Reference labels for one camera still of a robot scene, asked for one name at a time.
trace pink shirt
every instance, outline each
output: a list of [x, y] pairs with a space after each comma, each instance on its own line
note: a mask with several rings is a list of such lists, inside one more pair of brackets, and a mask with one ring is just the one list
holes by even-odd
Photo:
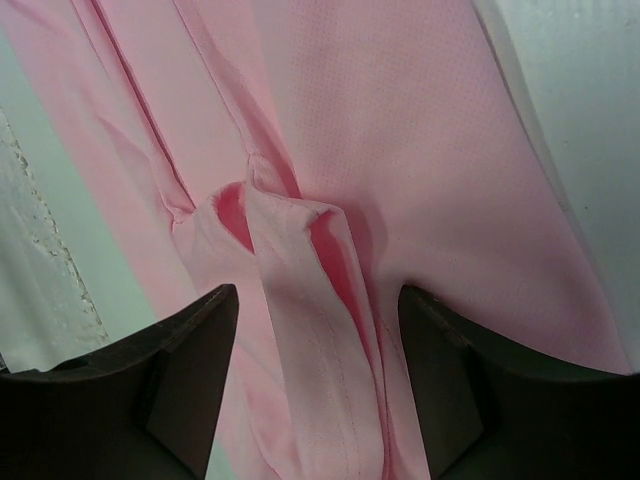
[[220, 435], [239, 478], [428, 478], [405, 283], [629, 371], [468, 0], [2, 0], [0, 18], [158, 317], [237, 285]]

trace textured pink fabric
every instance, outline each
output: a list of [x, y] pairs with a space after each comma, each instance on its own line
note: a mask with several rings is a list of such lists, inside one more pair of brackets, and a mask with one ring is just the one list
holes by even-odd
[[0, 5], [158, 316], [237, 285], [239, 478], [428, 478], [404, 283], [629, 370], [468, 0]]

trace seam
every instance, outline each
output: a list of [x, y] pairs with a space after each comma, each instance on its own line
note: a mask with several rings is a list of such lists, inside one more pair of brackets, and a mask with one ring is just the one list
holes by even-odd
[[[293, 209], [292, 205], [288, 205], [288, 210], [287, 210], [287, 220], [286, 220], [286, 224], [287, 224], [287, 230], [289, 230], [289, 224], [290, 224], [290, 214], [291, 214], [291, 210]], [[296, 245], [289, 243], [289, 245], [292, 247], [293, 253], [296, 256], [296, 260], [298, 261], [298, 264], [302, 264], [302, 258], [300, 256], [299, 253], [299, 249], [296, 248]], [[304, 276], [305, 280], [307, 281], [307, 285], [310, 284], [310, 278], [308, 274], [302, 274], [302, 276]], [[311, 289], [309, 291], [312, 300], [314, 302], [314, 304], [316, 305], [316, 307], [318, 308], [318, 313], [320, 315], [320, 318], [322, 319], [323, 323], [325, 324], [327, 330], [329, 331], [329, 334], [331, 336], [331, 347], [333, 348], [333, 354], [334, 354], [334, 358], [338, 364], [338, 371], [340, 373], [340, 383], [342, 386], [342, 390], [344, 392], [344, 396], [347, 400], [347, 410], [349, 413], [349, 420], [351, 423], [351, 430], [353, 432], [353, 436], [355, 441], [355, 446], [356, 446], [356, 455], [358, 458], [358, 477], [357, 478], [362, 478], [362, 465], [361, 465], [361, 453], [360, 453], [360, 444], [358, 441], [358, 435], [356, 433], [356, 428], [355, 428], [355, 424], [353, 422], [353, 409], [351, 407], [351, 399], [349, 398], [349, 395], [347, 394], [347, 388], [346, 388], [346, 382], [345, 382], [345, 377], [344, 377], [344, 368], [342, 365], [342, 362], [340, 360], [340, 356], [338, 355], [337, 349], [336, 349], [336, 345], [335, 345], [335, 331], [333, 330], [333, 328], [331, 327], [331, 324], [329, 323], [329, 320], [326, 317], [326, 314], [322, 308], [322, 303], [320, 302], [318, 296], [315, 294], [315, 292]], [[320, 348], [320, 342], [318, 341], [318, 337], [317, 337], [317, 333], [314, 331], [314, 336], [316, 337], [316, 342], [318, 345], [318, 352], [320, 353], [321, 357], [323, 358], [323, 370], [326, 372], [326, 362], [325, 362], [325, 358], [326, 355], [324, 354], [324, 352], [322, 351], [322, 349]], [[331, 392], [331, 397], [332, 397], [332, 401], [334, 403], [334, 405], [336, 404], [336, 400], [335, 397], [333, 395], [333, 393]], [[341, 436], [341, 441], [342, 441], [342, 448], [343, 448], [343, 455], [345, 458], [345, 464], [347, 467], [347, 472], [346, 472], [346, 476], [345, 476], [345, 480], [349, 479], [349, 473], [350, 473], [350, 466], [349, 466], [349, 461], [347, 459], [347, 454], [346, 454], [346, 441], [345, 441], [345, 437], [344, 434], [342, 433], [342, 426], [340, 425], [340, 422], [338, 421], [338, 427], [340, 430], [340, 436]]]
[[[255, 228], [256, 233], [258, 233], [258, 235], [260, 235], [260, 236], [263, 238], [263, 241], [264, 241], [264, 242], [266, 242], [266, 247], [269, 249], [269, 252], [270, 252], [272, 255], [275, 255], [275, 256], [278, 258], [278, 260], [280, 260], [280, 261], [282, 261], [283, 263], [285, 263], [285, 262], [282, 260], [282, 257], [278, 254], [278, 252], [277, 252], [277, 251], [273, 248], [273, 246], [270, 244], [270, 242], [269, 242], [268, 240], [266, 240], [266, 238], [267, 238], [267, 234], [266, 234], [265, 230], [264, 230], [261, 226], [255, 226], [254, 228]], [[275, 329], [274, 329], [274, 335], [276, 335], [276, 344], [277, 344], [277, 334], [276, 334], [276, 332], [275, 332]], [[286, 380], [286, 375], [284, 374], [284, 371], [283, 371], [283, 379], [284, 379], [284, 385], [283, 385], [283, 387], [284, 387], [285, 395], [286, 395], [287, 380]], [[290, 404], [289, 404], [289, 398], [288, 398], [288, 397], [287, 397], [287, 406], [288, 406], [288, 408], [289, 408], [289, 415], [291, 416], [291, 406], [290, 406]], [[293, 417], [292, 417], [292, 416], [291, 416], [291, 420], [292, 420], [292, 426], [293, 426], [293, 425], [294, 425], [294, 419], [293, 419]], [[297, 449], [297, 442], [296, 442], [296, 454], [298, 455], [298, 458], [300, 458], [300, 452], [299, 452], [299, 450]]]
[[[349, 243], [350, 245], [353, 246], [353, 248], [355, 249], [355, 244], [353, 243], [353, 237], [351, 235], [351, 230], [349, 228], [349, 223], [346, 219], [346, 214], [344, 212], [342, 212], [342, 219], [345, 222], [345, 227], [346, 230], [348, 232], [349, 235]], [[362, 268], [360, 267], [360, 264], [358, 262], [358, 254], [357, 252], [352, 249], [352, 248], [347, 248], [346, 249], [346, 254], [349, 257], [349, 260], [351, 260], [352, 264], [349, 264], [349, 260], [347, 261], [347, 268], [349, 268], [353, 273], [354, 276], [356, 277], [356, 283], [358, 283], [362, 289], [363, 289], [363, 294], [365, 297], [365, 302], [366, 302], [366, 309], [369, 311], [370, 317], [371, 317], [371, 324], [373, 326], [373, 330], [374, 330], [374, 334], [375, 334], [375, 345], [378, 348], [378, 355], [379, 355], [379, 359], [380, 359], [380, 374], [381, 374], [381, 378], [378, 380], [376, 379], [375, 376], [375, 372], [374, 372], [374, 368], [373, 365], [371, 365], [371, 373], [373, 376], [373, 381], [374, 381], [374, 385], [375, 385], [375, 389], [376, 389], [376, 395], [378, 394], [378, 388], [380, 388], [380, 395], [382, 398], [377, 398], [378, 401], [378, 409], [380, 411], [380, 428], [382, 429], [382, 436], [384, 439], [386, 439], [386, 443], [384, 443], [383, 445], [383, 449], [384, 449], [384, 462], [383, 462], [383, 470], [382, 470], [382, 476], [383, 476], [383, 480], [386, 480], [388, 478], [390, 478], [391, 475], [391, 427], [390, 427], [390, 414], [389, 414], [389, 400], [388, 400], [388, 395], [387, 395], [387, 372], [385, 369], [385, 361], [384, 361], [384, 355], [383, 355], [383, 345], [382, 345], [382, 338], [380, 335], [380, 329], [378, 324], [381, 323], [379, 318], [376, 318], [376, 314], [374, 312], [374, 308], [372, 306], [372, 301], [371, 301], [371, 297], [369, 295], [369, 292], [367, 291], [366, 288], [366, 282], [364, 279], [364, 274], [362, 272]]]
[[[171, 157], [171, 154], [169, 153], [169, 149], [162, 137], [162, 135], [160, 134], [160, 131], [158, 129], [158, 125], [156, 124], [156, 122], [153, 119], [153, 115], [151, 114], [151, 110], [149, 109], [149, 105], [146, 101], [146, 99], [144, 98], [144, 95], [142, 94], [142, 91], [140, 90], [140, 86], [138, 85], [135, 76], [133, 74], [133, 71], [131, 69], [131, 66], [129, 65], [129, 63], [127, 62], [124, 53], [122, 52], [122, 49], [120, 48], [120, 45], [118, 44], [115, 34], [114, 32], [111, 30], [111, 28], [109, 27], [109, 23], [106, 19], [106, 14], [104, 13], [104, 11], [102, 10], [102, 7], [99, 5], [98, 0], [89, 0], [90, 5], [93, 7], [93, 10], [96, 13], [96, 16], [98, 18], [98, 21], [100, 22], [100, 24], [102, 25], [102, 28], [104, 29], [105, 33], [107, 34], [107, 36], [109, 37], [109, 42], [111, 43], [112, 47], [113, 47], [113, 51], [115, 52], [117, 58], [118, 58], [118, 62], [120, 63], [120, 66], [125, 74], [125, 76], [127, 77], [127, 81], [131, 87], [131, 90], [134, 94], [134, 96], [136, 97], [136, 101], [140, 107], [140, 109], [142, 110], [142, 115], [146, 120], [146, 123], [148, 125], [148, 127], [151, 129], [152, 132], [152, 138], [154, 140], [154, 143], [156, 144], [156, 146], [158, 146], [160, 148], [160, 151], [162, 152], [165, 161], [167, 162], [167, 165], [169, 165], [169, 168], [171, 169], [171, 173], [173, 174], [173, 177], [176, 181], [176, 183], [178, 184], [178, 186], [180, 187], [182, 194], [185, 196], [185, 198], [189, 201], [190, 207], [191, 207], [191, 212], [180, 212], [180, 213], [187, 213], [190, 214], [193, 212], [193, 210], [195, 210], [195, 204], [193, 202], [193, 199], [191, 198], [191, 196], [189, 195], [189, 192], [186, 189], [184, 180], [182, 179], [180, 172], [178, 172], [175, 162], [173, 160], [173, 158]], [[167, 211], [169, 211], [171, 213], [172, 216], [172, 226], [174, 223], [180, 223], [183, 218], [179, 218], [176, 219], [176, 215], [174, 213], [174, 209], [170, 208], [170, 202], [167, 201], [167, 198], [165, 196], [165, 192], [163, 191], [162, 188], [160, 188], [161, 183], [158, 181], [157, 175], [156, 175], [156, 168], [154, 168], [153, 162], [149, 162], [150, 163], [150, 167], [151, 167], [151, 171], [154, 174], [155, 177], [155, 181], [156, 181], [156, 185], [158, 186], [158, 191], [160, 192], [160, 197], [162, 198], [162, 203], [164, 204], [164, 207], [167, 209]]]
[[[213, 41], [211, 40], [211, 38], [205, 33], [206, 32], [206, 27], [202, 24], [202, 22], [198, 22], [198, 20], [200, 20], [200, 12], [198, 10], [198, 7], [197, 6], [195, 6], [195, 7], [191, 6], [192, 5], [191, 3], [188, 4], [189, 6], [185, 6], [184, 2], [182, 2], [181, 0], [173, 0], [172, 3], [173, 3], [173, 6], [178, 11], [178, 15], [180, 16], [180, 19], [182, 20], [182, 24], [184, 25], [185, 30], [189, 34], [189, 38], [191, 39], [191, 43], [193, 44], [194, 48], [198, 52], [198, 55], [200, 56], [200, 60], [204, 64], [205, 68], [207, 69], [207, 73], [209, 74], [209, 78], [211, 78], [211, 81], [213, 82], [213, 85], [214, 85], [216, 91], [218, 92], [218, 95], [220, 96], [220, 99], [222, 100], [222, 103], [224, 105], [225, 111], [227, 112], [227, 115], [229, 116], [229, 119], [233, 123], [236, 131], [238, 132], [238, 135], [240, 136], [240, 140], [242, 141], [242, 148], [244, 149], [244, 151], [247, 154], [247, 156], [250, 157], [251, 155], [255, 154], [256, 152], [254, 152], [253, 149], [249, 148], [249, 145], [248, 145], [248, 142], [247, 142], [247, 138], [246, 138], [247, 134], [240, 127], [240, 123], [238, 122], [237, 117], [233, 114], [233, 111], [231, 109], [231, 105], [230, 105], [226, 95], [223, 95], [223, 93], [222, 93], [222, 89], [220, 88], [220, 84], [218, 82], [218, 79], [217, 79], [216, 75], [214, 75], [213, 71], [211, 70], [211, 67], [209, 66], [209, 62], [206, 61], [206, 59], [204, 57], [204, 54], [202, 53], [202, 49], [200, 48], [199, 42], [204, 44], [205, 46], [208, 46], [211, 49], [215, 49], [215, 45], [214, 45]], [[193, 32], [192, 29], [189, 28], [189, 25], [187, 24], [187, 21], [186, 21], [185, 17], [190, 17], [193, 21], [197, 22], [197, 30], [200, 32], [200, 35], [198, 35], [197, 32]]]

